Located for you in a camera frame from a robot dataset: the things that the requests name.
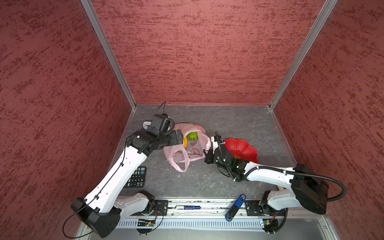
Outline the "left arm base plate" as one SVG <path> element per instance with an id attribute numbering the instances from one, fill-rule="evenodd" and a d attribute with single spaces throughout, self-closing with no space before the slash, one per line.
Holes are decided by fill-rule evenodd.
<path id="1" fill-rule="evenodd" d="M 154 200 L 150 204 L 150 216 L 155 216 L 156 211 L 160 216 L 166 216 L 168 212 L 168 205 L 169 201 L 168 200 Z"/>

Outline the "green fake apple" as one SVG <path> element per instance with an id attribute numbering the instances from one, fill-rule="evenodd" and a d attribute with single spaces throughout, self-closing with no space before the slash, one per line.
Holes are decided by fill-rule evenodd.
<path id="1" fill-rule="evenodd" d="M 197 141 L 198 140 L 198 133 L 197 132 L 192 132 L 188 134 L 188 140 L 189 141 Z"/>

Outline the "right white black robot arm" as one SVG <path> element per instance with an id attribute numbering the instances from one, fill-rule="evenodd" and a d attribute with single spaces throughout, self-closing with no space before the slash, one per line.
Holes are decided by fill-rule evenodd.
<path id="1" fill-rule="evenodd" d="M 271 216 L 286 208 L 304 208 L 324 215 L 327 211 L 329 185 L 304 165 L 277 168 L 235 158 L 224 145 L 204 151 L 205 163 L 215 164 L 235 182 L 263 182 L 283 188 L 264 192 L 259 212 Z"/>

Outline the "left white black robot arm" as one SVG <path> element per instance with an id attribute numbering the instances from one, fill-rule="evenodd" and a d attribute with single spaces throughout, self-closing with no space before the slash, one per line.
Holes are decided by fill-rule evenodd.
<path id="1" fill-rule="evenodd" d="M 181 130 L 153 136 L 136 131 L 126 139 L 123 153 L 101 182 L 84 198 L 71 204 L 74 214 L 99 237 L 105 238 L 118 225 L 122 213 L 138 213 L 147 209 L 150 194 L 137 193 L 128 198 L 128 206 L 117 207 L 116 200 L 137 168 L 156 150 L 183 143 Z"/>

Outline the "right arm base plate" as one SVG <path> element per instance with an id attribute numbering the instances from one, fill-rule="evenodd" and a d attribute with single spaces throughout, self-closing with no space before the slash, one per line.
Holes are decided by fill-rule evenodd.
<path id="1" fill-rule="evenodd" d="M 245 201 L 245 209 L 247 212 L 247 216 L 284 216 L 285 209 L 275 210 L 267 204 L 261 204 L 260 201 L 256 200 L 246 200 Z"/>

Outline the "pink plastic bag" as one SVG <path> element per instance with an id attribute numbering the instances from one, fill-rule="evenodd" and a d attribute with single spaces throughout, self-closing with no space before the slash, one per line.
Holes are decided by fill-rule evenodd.
<path id="1" fill-rule="evenodd" d="M 172 167 L 184 173 L 191 162 L 205 158 L 204 151 L 211 148 L 211 139 L 199 125 L 180 123 L 175 125 L 175 130 L 181 130 L 184 137 L 182 143 L 164 147 L 164 154 Z"/>

